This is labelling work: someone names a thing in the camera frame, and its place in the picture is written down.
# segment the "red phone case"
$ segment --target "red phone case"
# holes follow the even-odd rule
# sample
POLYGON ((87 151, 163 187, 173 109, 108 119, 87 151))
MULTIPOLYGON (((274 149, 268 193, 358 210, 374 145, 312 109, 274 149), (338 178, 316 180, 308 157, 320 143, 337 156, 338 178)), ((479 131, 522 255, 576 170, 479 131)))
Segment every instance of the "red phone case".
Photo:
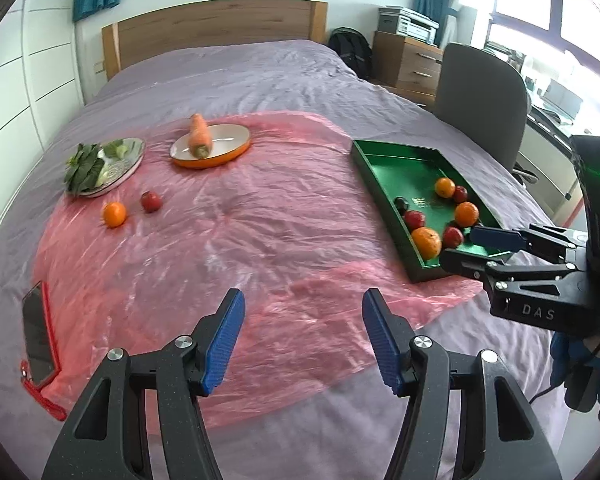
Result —
POLYGON ((61 367, 60 359, 58 357, 58 343, 56 342, 53 326, 51 325, 51 310, 49 307, 48 287, 45 282, 39 282, 31 290, 33 290, 37 286, 40 286, 40 293, 42 294, 42 308, 45 316, 46 336, 49 339, 51 358, 54 362, 54 372, 40 384, 36 385, 29 377, 29 361, 23 359, 20 363, 20 381, 22 382, 22 386, 24 386, 24 389, 28 391, 29 395, 31 395, 31 397, 33 397, 40 406, 47 410, 53 418, 63 421, 66 419, 66 410, 62 406, 58 406, 56 403, 52 402, 51 400, 47 399, 42 395, 42 388, 47 386, 58 376, 61 367))

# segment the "gloved hand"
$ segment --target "gloved hand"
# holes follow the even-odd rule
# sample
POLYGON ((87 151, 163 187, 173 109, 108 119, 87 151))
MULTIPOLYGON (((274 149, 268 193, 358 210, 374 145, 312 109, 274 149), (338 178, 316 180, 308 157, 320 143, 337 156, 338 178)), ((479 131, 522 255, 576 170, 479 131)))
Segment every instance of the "gloved hand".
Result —
MULTIPOLYGON (((550 348, 551 357, 554 359, 550 379, 551 386, 562 384, 573 362, 589 357, 599 343, 600 335, 586 339, 577 339, 572 336, 555 333, 551 340, 550 348)), ((585 366, 600 370, 600 351, 585 366)), ((600 386, 598 388, 598 402, 600 403, 600 386)))

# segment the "oval plate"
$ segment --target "oval plate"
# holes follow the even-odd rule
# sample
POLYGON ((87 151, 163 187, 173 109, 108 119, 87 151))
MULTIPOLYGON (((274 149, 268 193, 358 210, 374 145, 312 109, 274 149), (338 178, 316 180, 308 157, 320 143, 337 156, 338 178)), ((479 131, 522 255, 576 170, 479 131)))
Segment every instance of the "oval plate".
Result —
POLYGON ((251 145, 249 129, 239 124, 213 124, 209 126, 209 132, 214 140, 210 156, 196 158, 191 155, 187 144, 189 134, 186 134, 171 145, 169 155, 173 163, 183 168, 195 168, 197 170, 213 168, 234 160, 251 145))
POLYGON ((104 154, 103 149, 100 149, 98 157, 104 159, 107 171, 104 182, 98 187, 83 191, 80 196, 88 198, 102 196, 112 189, 116 189, 134 174, 144 157, 144 140, 137 137, 127 137, 122 139, 122 144, 126 146, 126 153, 122 158, 110 158, 104 154))

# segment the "purple bed sheet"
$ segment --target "purple bed sheet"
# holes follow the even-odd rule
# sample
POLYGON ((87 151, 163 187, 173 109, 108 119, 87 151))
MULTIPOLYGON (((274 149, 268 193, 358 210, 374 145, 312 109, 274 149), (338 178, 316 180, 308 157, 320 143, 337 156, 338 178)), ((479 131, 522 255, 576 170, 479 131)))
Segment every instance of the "purple bed sheet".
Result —
MULTIPOLYGON (((415 104, 358 79, 322 45, 281 41, 194 48, 133 65, 58 135, 0 227, 0 440, 30 478, 40 478, 61 423, 20 385, 20 302, 32 285, 32 261, 46 220, 62 194, 64 162, 78 142, 115 138, 129 128, 194 112, 213 118, 264 110, 314 112, 354 139, 439 149, 504 227, 550 222, 526 190, 465 135, 415 104)), ((531 259, 519 254, 512 261, 531 259)), ((450 351, 494 349, 528 398, 548 384, 551 334, 491 317, 485 293, 419 332, 450 351)), ((569 414, 563 395, 558 388, 534 403, 554 450, 569 414)), ((392 395, 373 366, 288 408, 214 429, 210 440, 227 480, 382 478, 405 409, 405 400, 392 395)), ((459 395, 452 394, 440 478, 450 478, 458 418, 459 395)), ((166 470, 160 442, 152 438, 151 444, 154 478, 162 480, 166 470)))

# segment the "green tray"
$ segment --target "green tray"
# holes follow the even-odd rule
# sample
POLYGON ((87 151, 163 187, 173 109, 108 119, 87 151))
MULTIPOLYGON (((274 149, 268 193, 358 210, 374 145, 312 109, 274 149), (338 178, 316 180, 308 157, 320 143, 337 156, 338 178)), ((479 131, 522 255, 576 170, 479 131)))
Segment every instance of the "green tray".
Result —
MULTIPOLYGON (((427 216, 427 227, 437 231, 442 238, 445 227, 454 219, 456 204, 451 199, 440 198, 433 190, 437 179, 447 176, 456 184, 464 186, 469 201, 480 210, 480 221, 488 227, 500 227, 493 214, 466 180, 449 164, 438 150, 356 140, 351 148, 367 189, 380 210, 395 247, 412 282, 426 282, 448 276, 438 259, 424 261, 416 249, 406 225, 394 205, 394 198, 401 196, 409 201, 409 209, 420 210, 427 216)), ((498 256, 507 260, 511 253, 473 245, 468 241, 469 229, 464 230, 464 244, 459 251, 485 256, 498 256)))

